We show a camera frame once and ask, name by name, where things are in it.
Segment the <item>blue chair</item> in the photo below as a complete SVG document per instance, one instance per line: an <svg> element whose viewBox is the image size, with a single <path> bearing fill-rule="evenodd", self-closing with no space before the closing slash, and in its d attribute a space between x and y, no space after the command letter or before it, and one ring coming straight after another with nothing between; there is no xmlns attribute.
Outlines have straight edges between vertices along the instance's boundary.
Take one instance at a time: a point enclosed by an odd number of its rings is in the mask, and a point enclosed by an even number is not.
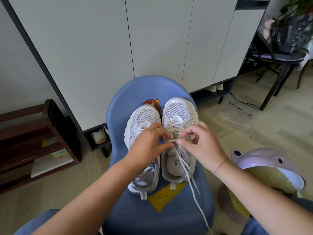
<svg viewBox="0 0 313 235"><path fill-rule="evenodd" d="M110 167L127 153L124 131L133 111L148 99L159 99L161 113L165 103L173 96L181 96L191 101L190 94L177 82L163 76L143 76L135 78L114 95L106 115L107 127L112 142ZM196 198L209 226L213 225L214 202L204 170L197 161L194 180L200 191ZM160 179L156 191L169 184ZM205 234L208 231L204 219L194 202L189 185L164 206L158 213L149 201L141 201L140 196L127 189L115 204L103 223L104 234Z"/></svg>

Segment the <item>power cord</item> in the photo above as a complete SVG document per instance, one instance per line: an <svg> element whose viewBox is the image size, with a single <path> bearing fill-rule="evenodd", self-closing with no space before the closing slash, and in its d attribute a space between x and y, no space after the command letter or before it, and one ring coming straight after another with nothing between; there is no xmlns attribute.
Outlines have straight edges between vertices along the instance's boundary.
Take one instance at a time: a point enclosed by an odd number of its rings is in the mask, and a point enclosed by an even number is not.
<svg viewBox="0 0 313 235"><path fill-rule="evenodd" d="M237 97L235 97L235 96L233 95L233 93L230 92L229 94L230 94L233 98L235 98L236 100L240 101L241 103L244 103L244 104L250 105L250 106L255 106L255 107L257 107L259 110L261 110L260 107L258 107L257 105L254 105L254 104L251 104L251 103L247 103L247 102L242 102L241 100L237 99Z"/></svg>

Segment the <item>hand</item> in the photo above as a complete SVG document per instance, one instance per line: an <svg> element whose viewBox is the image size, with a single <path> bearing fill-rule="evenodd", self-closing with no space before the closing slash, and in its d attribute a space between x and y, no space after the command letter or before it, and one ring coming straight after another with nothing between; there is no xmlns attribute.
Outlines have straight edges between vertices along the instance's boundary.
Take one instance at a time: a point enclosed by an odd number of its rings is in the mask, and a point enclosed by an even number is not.
<svg viewBox="0 0 313 235"><path fill-rule="evenodd" d="M191 135L191 142L178 139L177 143L190 151L206 169L214 173L228 158L216 136L204 122L186 128L181 138L187 137L188 134Z"/></svg>
<svg viewBox="0 0 313 235"><path fill-rule="evenodd" d="M138 170L149 166L162 152L174 146L172 142L159 145L158 139L165 137L171 140L171 134L158 122L154 122L135 139L125 160Z"/></svg>

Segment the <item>white cabinet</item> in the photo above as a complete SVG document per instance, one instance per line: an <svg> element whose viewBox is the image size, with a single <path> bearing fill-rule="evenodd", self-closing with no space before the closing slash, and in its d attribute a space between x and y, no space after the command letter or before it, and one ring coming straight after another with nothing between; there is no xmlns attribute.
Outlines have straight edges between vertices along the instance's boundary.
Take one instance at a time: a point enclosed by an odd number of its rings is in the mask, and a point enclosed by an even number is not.
<svg viewBox="0 0 313 235"><path fill-rule="evenodd" d="M134 78L125 0L9 2L81 129L104 124Z"/></svg>
<svg viewBox="0 0 313 235"><path fill-rule="evenodd" d="M188 92L213 82L237 0L194 0L182 86Z"/></svg>
<svg viewBox="0 0 313 235"><path fill-rule="evenodd" d="M135 77L182 83L193 0L126 0Z"/></svg>
<svg viewBox="0 0 313 235"><path fill-rule="evenodd" d="M237 76L264 11L235 11L213 84Z"/></svg>

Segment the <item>black bag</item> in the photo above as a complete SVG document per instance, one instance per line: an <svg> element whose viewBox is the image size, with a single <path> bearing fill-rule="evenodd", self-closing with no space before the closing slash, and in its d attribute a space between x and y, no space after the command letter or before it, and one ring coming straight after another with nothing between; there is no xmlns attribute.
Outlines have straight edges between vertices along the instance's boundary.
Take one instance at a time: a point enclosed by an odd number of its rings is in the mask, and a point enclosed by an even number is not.
<svg viewBox="0 0 313 235"><path fill-rule="evenodd" d="M271 44L278 54L289 54L307 44L313 33L313 13L292 16L272 24Z"/></svg>

